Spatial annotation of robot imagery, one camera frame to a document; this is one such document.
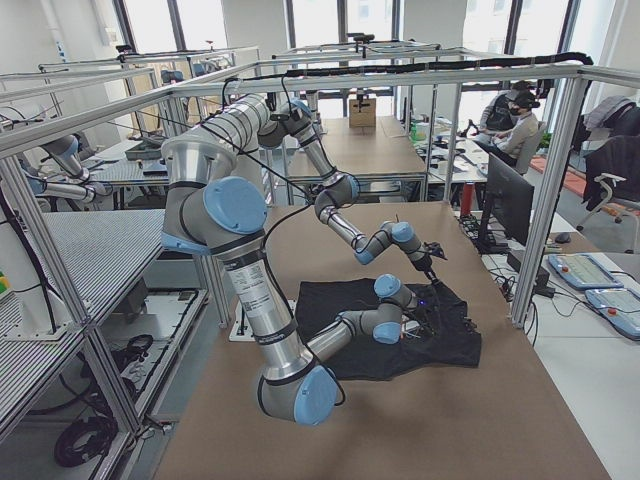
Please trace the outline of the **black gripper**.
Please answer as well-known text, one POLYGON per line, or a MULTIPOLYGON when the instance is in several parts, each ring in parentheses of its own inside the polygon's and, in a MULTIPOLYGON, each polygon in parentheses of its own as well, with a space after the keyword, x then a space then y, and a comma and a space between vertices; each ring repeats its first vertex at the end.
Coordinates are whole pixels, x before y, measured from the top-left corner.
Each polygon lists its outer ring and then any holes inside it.
POLYGON ((412 265, 417 271, 422 272, 428 280, 436 279, 436 274, 432 268, 432 259, 429 254, 425 254, 421 258, 413 260, 412 265))

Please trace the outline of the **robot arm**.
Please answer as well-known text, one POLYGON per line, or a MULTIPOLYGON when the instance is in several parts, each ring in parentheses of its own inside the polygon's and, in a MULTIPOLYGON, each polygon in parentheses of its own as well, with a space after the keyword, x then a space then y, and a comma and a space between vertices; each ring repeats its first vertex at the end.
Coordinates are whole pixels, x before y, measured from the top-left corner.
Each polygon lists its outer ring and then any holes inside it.
POLYGON ((357 335, 395 344, 404 314, 418 305, 397 277, 374 282, 373 310, 344 311, 310 342, 298 334, 288 303, 276 291, 261 241, 266 202, 249 180, 233 175, 237 155, 195 133, 161 147, 170 173, 161 242, 165 249, 218 258, 231 279, 265 357, 257 402, 268 416, 303 425, 326 420, 338 402, 339 383, 324 360, 357 335))
POLYGON ((444 254, 437 243, 422 242, 406 222, 386 222, 367 237, 340 214, 346 204, 353 204, 360 194, 357 179, 335 167, 322 145, 311 117, 294 100, 277 107, 268 96, 247 95, 190 130, 205 144, 201 155, 225 157, 234 163, 239 156, 253 159, 249 144, 257 141, 272 148, 286 136, 297 139, 322 180, 324 189, 312 201, 318 220, 345 240, 356 259, 363 265, 373 261, 394 244, 400 248, 414 268, 435 282, 433 255, 444 254))

